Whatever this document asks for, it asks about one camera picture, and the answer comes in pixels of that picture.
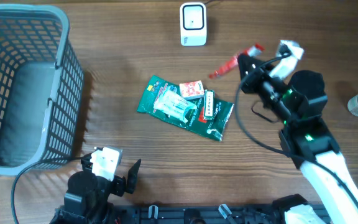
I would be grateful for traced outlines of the red stick sachet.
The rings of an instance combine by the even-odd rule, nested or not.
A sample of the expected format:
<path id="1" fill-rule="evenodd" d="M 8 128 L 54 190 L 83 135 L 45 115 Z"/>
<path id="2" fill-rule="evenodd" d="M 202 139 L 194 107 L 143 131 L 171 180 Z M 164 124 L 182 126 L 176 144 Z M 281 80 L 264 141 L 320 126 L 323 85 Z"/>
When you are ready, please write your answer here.
<path id="1" fill-rule="evenodd" d="M 232 56 L 228 61 L 226 61 L 224 64 L 222 64 L 218 69 L 216 69 L 214 72 L 210 73 L 208 75 L 208 78 L 210 79 L 216 79 L 225 76 L 227 73 L 229 73 L 231 70 L 236 68 L 238 66 L 238 57 L 240 54 L 245 54 L 250 57 L 255 57 L 261 54 L 265 49 L 260 44 L 254 44 L 251 47 L 244 49 L 238 53 L 236 53 L 234 56 Z"/>

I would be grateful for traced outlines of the red white small box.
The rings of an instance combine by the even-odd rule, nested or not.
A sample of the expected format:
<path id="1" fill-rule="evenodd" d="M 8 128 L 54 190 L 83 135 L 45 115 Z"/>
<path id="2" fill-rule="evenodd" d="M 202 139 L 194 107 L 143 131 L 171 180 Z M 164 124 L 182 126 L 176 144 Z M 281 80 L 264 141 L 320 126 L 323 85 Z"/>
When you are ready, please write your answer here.
<path id="1" fill-rule="evenodd" d="M 186 100 L 194 100 L 204 96 L 204 88 L 201 80 L 180 83 L 180 94 Z"/>

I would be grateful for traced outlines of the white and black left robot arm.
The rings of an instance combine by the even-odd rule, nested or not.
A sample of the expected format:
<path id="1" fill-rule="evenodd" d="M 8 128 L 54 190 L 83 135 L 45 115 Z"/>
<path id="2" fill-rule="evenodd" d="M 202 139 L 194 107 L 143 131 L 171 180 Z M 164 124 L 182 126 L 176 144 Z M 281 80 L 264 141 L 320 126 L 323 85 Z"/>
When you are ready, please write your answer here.
<path id="1" fill-rule="evenodd" d="M 81 159 L 83 170 L 68 179 L 68 190 L 64 204 L 55 210 L 51 224 L 69 223 L 122 223 L 121 213 L 116 211 L 108 197 L 113 194 L 122 197 L 133 194 L 137 184 L 141 160 L 128 171 L 127 177 L 114 176 L 113 180 L 92 173 L 91 155 Z"/>

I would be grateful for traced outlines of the green 3M gloves package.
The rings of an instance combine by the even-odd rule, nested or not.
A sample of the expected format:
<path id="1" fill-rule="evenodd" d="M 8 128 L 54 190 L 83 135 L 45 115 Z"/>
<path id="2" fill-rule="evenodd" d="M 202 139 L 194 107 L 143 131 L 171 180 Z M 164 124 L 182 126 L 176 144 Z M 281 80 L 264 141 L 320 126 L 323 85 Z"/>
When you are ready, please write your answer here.
<path id="1" fill-rule="evenodd" d="M 203 118 L 204 96 L 194 100 L 187 100 L 194 103 L 197 106 L 197 109 L 187 112 L 186 119 L 188 122 L 183 123 L 174 117 L 154 109 L 154 103 L 165 90 L 171 90 L 181 96 L 179 85 L 164 80 L 156 75 L 152 76 L 146 84 L 137 107 L 137 112 L 149 114 L 163 122 L 185 129 L 202 137 L 215 141 L 221 141 L 223 139 L 226 124 L 234 109 L 234 103 L 216 98 L 214 92 L 213 118 L 211 120 L 205 120 Z"/>

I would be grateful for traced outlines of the green white gum pack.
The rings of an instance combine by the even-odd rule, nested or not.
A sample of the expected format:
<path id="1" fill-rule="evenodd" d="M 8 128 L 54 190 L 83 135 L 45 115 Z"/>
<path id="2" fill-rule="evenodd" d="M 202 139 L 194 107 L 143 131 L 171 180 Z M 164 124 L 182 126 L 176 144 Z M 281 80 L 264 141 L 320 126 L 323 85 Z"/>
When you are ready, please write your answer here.
<path id="1" fill-rule="evenodd" d="M 211 120 L 214 114 L 214 91 L 204 91 L 204 115 L 205 120 Z"/>

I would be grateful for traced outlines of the teal white wipes packet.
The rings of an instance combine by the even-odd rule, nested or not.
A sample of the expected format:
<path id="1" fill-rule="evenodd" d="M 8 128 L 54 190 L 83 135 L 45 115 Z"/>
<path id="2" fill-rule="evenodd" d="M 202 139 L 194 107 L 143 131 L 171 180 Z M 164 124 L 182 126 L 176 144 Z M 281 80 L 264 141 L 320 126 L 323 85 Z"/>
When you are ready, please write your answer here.
<path id="1" fill-rule="evenodd" d="M 171 90 L 165 90 L 154 103 L 154 109 L 187 123 L 187 112 L 197 109 L 197 106 L 185 100 L 179 94 Z"/>

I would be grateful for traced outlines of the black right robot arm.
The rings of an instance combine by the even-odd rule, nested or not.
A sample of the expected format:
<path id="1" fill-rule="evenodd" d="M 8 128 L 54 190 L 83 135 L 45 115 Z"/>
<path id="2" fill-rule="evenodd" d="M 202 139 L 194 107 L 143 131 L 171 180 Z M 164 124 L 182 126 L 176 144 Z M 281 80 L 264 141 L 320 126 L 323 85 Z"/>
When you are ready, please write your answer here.
<path id="1" fill-rule="evenodd" d="M 300 70 L 288 83 L 273 78 L 271 74 L 276 68 L 273 63 L 288 57 L 285 54 L 262 61 L 246 54 L 238 56 L 241 82 L 236 92 L 259 95 L 264 107 L 283 123 L 278 133 L 280 149 L 253 136 L 249 138 L 265 149 L 291 158 L 313 186 L 334 223 L 358 223 L 358 188 L 338 142 L 322 117 L 328 101 L 323 76 Z"/>

